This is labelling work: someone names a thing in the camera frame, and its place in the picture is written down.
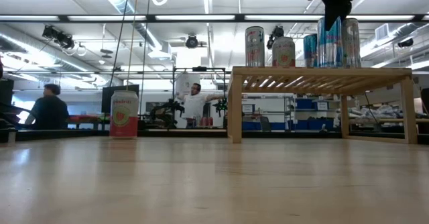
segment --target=ceiling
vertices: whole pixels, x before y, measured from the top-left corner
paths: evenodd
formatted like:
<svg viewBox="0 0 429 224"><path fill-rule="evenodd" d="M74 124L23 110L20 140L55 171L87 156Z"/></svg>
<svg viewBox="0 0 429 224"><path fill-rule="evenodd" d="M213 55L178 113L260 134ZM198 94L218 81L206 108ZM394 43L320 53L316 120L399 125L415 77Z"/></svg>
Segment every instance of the ceiling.
<svg viewBox="0 0 429 224"><path fill-rule="evenodd" d="M311 5L308 0L167 0L163 5L157 6L152 0L137 0L136 11L140 14L204 14L204 13L305 13L321 14L324 13L324 5L321 0L314 0ZM0 0L0 15L5 14L118 14L109 0ZM357 5L352 13L383 13L383 14L419 14L429 12L429 0L354 0L353 5ZM361 41L374 36L374 30L382 23L360 23ZM7 23L11 27L21 32L25 37L36 39L49 46L60 49L55 43L48 42L42 37L45 25L53 25L56 29L73 35L75 42L80 42L86 47L87 52L84 56L73 55L73 58L80 60L98 70L112 70L114 58L106 60L105 64L100 64L100 52L103 39L103 25L100 23ZM265 30L266 39L276 25L282 25L289 36L295 38L297 51L301 50L302 37L307 34L316 33L315 23L258 23ZM213 48L213 66L227 67L244 65L244 32L247 27L255 26L255 23L210 23L211 47ZM208 27L205 23L149 23L149 31L160 42L169 42L172 46L172 52L184 49L183 39L189 34L195 34L198 40L208 42ZM121 31L120 23L107 23L105 26L105 43L103 48L116 53L117 39ZM416 45L426 45L427 36L420 36L416 40ZM123 25L121 34L121 44L119 45L117 66L126 66L130 62L134 69L143 69L143 61L146 70L171 69L170 60L151 59L147 54L150 52L148 47L140 46L144 40L134 32L131 24ZM130 53L131 43L133 43L132 53ZM395 56L409 52L411 49L395 49ZM377 52L364 60L370 62L370 65L377 64L386 58L393 57L393 47L388 45L383 48L383 53ZM199 51L203 57L208 56L207 51ZM156 74L147 76L148 78L160 78Z"/></svg>

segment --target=monitor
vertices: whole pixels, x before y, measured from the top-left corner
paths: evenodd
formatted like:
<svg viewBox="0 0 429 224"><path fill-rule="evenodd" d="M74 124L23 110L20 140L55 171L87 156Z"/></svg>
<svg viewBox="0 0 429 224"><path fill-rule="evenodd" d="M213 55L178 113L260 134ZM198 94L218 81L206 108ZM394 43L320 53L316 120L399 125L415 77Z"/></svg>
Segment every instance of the monitor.
<svg viewBox="0 0 429 224"><path fill-rule="evenodd" d="M115 91L125 91L127 90L127 86L120 87L104 87L103 88L103 97L101 99L101 112L102 113L110 113L111 106L111 98ZM129 85L128 91L133 91L139 96L139 85Z"/></svg>

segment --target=white shirt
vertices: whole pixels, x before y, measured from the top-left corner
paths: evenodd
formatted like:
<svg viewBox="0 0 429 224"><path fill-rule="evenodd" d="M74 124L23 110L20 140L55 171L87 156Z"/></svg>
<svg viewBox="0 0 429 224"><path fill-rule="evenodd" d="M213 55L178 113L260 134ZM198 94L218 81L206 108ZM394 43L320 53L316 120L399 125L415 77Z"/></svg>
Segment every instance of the white shirt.
<svg viewBox="0 0 429 224"><path fill-rule="evenodd" d="M207 102L207 95L198 93L197 95L186 95L184 96L184 108L185 112L182 114L183 118L193 119L202 117L204 111L204 105Z"/></svg>

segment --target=blue can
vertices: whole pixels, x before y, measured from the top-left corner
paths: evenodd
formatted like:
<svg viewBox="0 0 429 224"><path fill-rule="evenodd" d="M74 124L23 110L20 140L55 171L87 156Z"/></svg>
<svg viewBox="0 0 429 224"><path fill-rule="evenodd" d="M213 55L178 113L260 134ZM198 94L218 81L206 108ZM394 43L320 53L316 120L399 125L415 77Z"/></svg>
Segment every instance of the blue can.
<svg viewBox="0 0 429 224"><path fill-rule="evenodd" d="M336 19L329 31L324 30L324 17L317 23L318 67L343 67L343 46L341 44L341 20Z"/></svg>
<svg viewBox="0 0 429 224"><path fill-rule="evenodd" d="M304 61L306 68L317 68L317 34L304 37Z"/></svg>

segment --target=dark hair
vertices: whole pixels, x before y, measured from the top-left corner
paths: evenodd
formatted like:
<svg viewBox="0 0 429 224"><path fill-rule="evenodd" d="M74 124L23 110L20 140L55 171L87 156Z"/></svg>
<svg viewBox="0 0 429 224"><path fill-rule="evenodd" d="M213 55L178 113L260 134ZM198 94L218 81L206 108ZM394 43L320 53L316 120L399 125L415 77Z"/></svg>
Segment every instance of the dark hair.
<svg viewBox="0 0 429 224"><path fill-rule="evenodd" d="M198 83L194 83L194 85L196 85L198 87L198 91L201 91L201 85Z"/></svg>
<svg viewBox="0 0 429 224"><path fill-rule="evenodd" d="M55 85L55 84L46 84L45 85L45 89L49 89L49 90L51 90L52 91L52 93L54 94L54 95L59 95L59 94L61 94L61 87L60 86L58 86L58 85Z"/></svg>

